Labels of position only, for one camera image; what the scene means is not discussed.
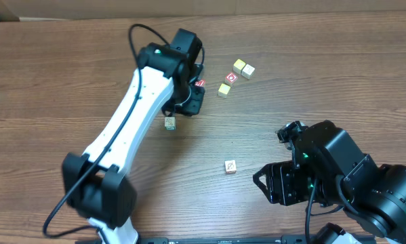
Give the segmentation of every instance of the black cable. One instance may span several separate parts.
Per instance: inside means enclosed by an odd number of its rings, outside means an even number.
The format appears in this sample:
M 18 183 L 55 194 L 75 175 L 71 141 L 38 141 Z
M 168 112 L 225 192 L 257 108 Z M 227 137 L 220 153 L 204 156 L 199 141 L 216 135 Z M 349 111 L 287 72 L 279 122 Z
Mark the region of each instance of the black cable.
M 205 51 L 204 51 L 204 47 L 201 46 L 201 51 L 202 51 L 202 57 L 201 57 L 201 65 L 204 64 L 204 56 L 205 56 Z
M 343 206 L 339 205 L 339 206 L 337 206 L 337 207 L 333 208 L 332 210 L 327 211 L 325 213 L 316 213 L 316 214 L 312 213 L 311 216 L 322 216 L 322 215 L 325 215 L 325 214 L 333 214 L 333 213 L 336 213 L 336 212 L 340 211 L 341 209 L 343 209 Z
M 337 186 L 337 192 L 339 198 L 343 201 L 344 206 L 349 209 L 352 213 L 354 214 L 359 214 L 357 210 L 355 210 L 352 205 L 346 200 L 346 197 L 344 197 L 344 194 L 341 190 L 341 181 L 343 180 L 344 176 L 342 175 L 337 175 L 336 176 L 336 186 Z
M 314 196 L 316 195 L 316 188 L 317 188 L 317 182 L 318 179 L 314 179 L 314 183 L 312 184 L 312 191 L 310 198 L 308 200 L 308 207 L 306 211 L 306 217 L 305 217 L 305 239 L 307 244 L 311 244 L 311 238 L 310 238 L 310 217 L 311 217 L 311 207 L 312 207 L 312 202 L 314 201 Z
M 70 188 L 70 190 L 68 190 L 68 192 L 63 196 L 63 198 L 60 200 L 60 202 L 58 202 L 58 204 L 54 207 L 54 210 L 52 210 L 52 212 L 49 214 L 49 216 L 47 217 L 45 223 L 43 224 L 43 234 L 47 237 L 47 238 L 58 238 L 58 237 L 62 237 L 64 235 L 68 235 L 70 233 L 74 233 L 80 230 L 85 230 L 88 228 L 95 228 L 96 230 L 102 232 L 101 229 L 99 229 L 98 227 L 95 226 L 82 226 L 82 227 L 78 227 L 78 228 L 74 228 L 72 230 L 68 230 L 68 231 L 64 231 L 58 234 L 54 234 L 51 235 L 49 233 L 47 233 L 47 227 L 49 226 L 50 222 L 52 221 L 52 219 L 54 218 L 54 216 L 58 213 L 58 210 L 60 210 L 60 208 L 64 205 L 64 203 L 68 200 L 68 198 L 73 194 L 73 192 L 76 190 L 76 188 L 79 187 L 79 185 L 88 177 L 88 175 L 90 175 L 91 172 L 93 172 L 93 170 L 95 170 L 95 168 L 97 167 L 97 165 L 99 164 L 100 160 L 102 160 L 103 156 L 108 152 L 109 148 L 112 146 L 112 144 L 114 143 L 115 139 L 117 138 L 117 136 L 120 134 L 120 131 L 123 129 L 124 125 L 126 124 L 127 120 L 129 119 L 130 115 L 132 114 L 132 112 L 135 109 L 135 105 L 136 102 L 139 100 L 140 98 L 140 93 L 141 93 L 141 87 L 142 87 L 142 73 L 141 73 L 141 69 L 140 66 L 138 64 L 138 57 L 136 55 L 136 51 L 135 51 L 135 47 L 134 47 L 134 42 L 132 41 L 132 31 L 135 27 L 142 27 L 145 28 L 149 31 L 151 31 L 152 33 L 154 33 L 156 36 L 158 36 L 160 39 L 162 39 L 163 42 L 165 42 L 166 45 L 169 46 L 169 43 L 155 30 L 153 30 L 152 28 L 143 25 L 143 24 L 133 24 L 130 28 L 129 28 L 129 34 L 128 34 L 128 38 L 129 38 L 129 44 L 130 44 L 130 49 L 132 51 L 132 54 L 134 55 L 135 58 L 135 63 L 136 63 L 136 68 L 138 69 L 138 74 L 139 74 L 139 82 L 138 82 L 138 90 L 136 91 L 135 94 L 135 99 L 132 102 L 132 105 L 130 106 L 129 111 L 127 112 L 126 116 L 124 117 L 123 121 L 121 122 L 120 126 L 117 128 L 117 130 L 115 131 L 114 135 L 112 136 L 112 138 L 109 140 L 108 144 L 104 147 L 103 151 L 100 153 L 99 157 L 93 162 L 93 164 L 88 168 L 88 170 L 76 181 L 76 183 Z

